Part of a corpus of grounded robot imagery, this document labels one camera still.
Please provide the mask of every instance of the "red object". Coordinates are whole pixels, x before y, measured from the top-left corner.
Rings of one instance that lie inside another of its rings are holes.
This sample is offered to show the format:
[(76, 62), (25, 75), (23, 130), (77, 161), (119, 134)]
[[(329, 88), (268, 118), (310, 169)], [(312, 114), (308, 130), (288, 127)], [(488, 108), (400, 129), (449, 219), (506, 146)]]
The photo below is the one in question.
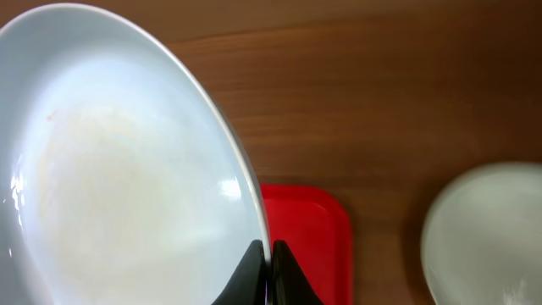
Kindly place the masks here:
[(261, 189), (271, 242), (286, 241), (325, 305), (352, 305), (352, 232), (346, 211), (314, 187)]

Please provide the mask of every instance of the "glossy white ceramic surface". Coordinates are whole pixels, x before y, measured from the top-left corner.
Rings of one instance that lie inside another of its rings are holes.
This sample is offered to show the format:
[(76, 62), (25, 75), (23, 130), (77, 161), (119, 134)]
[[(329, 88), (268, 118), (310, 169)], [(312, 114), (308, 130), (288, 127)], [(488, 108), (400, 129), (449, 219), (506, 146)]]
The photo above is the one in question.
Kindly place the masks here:
[(454, 181), (423, 230), (423, 271), (436, 303), (541, 304), (541, 220), (540, 165), (490, 165)]
[(0, 30), (0, 303), (201, 304), (251, 241), (257, 182), (186, 68), (99, 8)]

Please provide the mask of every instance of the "wooden table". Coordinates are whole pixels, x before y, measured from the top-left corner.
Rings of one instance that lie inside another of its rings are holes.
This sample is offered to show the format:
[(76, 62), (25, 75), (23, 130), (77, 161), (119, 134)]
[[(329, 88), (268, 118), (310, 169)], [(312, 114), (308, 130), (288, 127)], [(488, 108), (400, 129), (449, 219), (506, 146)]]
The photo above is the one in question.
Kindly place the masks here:
[(542, 161), (542, 8), (511, 0), (169, 47), (237, 130), (262, 183), (317, 186), (355, 236), (359, 304), (432, 304), (419, 237), (479, 164)]

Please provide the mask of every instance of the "red tray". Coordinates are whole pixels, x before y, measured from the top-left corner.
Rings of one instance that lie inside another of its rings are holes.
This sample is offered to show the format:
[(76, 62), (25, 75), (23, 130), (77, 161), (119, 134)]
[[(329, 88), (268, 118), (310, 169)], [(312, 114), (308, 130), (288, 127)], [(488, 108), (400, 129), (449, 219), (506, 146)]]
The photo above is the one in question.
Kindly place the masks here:
[(352, 233), (341, 205), (308, 186), (261, 185), (271, 242), (286, 241), (326, 305), (352, 305)]

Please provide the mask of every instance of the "white plate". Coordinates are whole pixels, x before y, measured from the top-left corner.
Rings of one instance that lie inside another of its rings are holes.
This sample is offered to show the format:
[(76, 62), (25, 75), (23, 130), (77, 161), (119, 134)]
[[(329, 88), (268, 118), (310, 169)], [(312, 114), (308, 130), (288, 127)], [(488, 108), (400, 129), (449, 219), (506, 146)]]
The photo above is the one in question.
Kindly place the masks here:
[(0, 303), (210, 304), (253, 240), (250, 165), (188, 70), (80, 4), (0, 30)]
[(422, 239), (438, 305), (542, 303), (542, 167), (497, 164), (461, 176), (437, 198)]

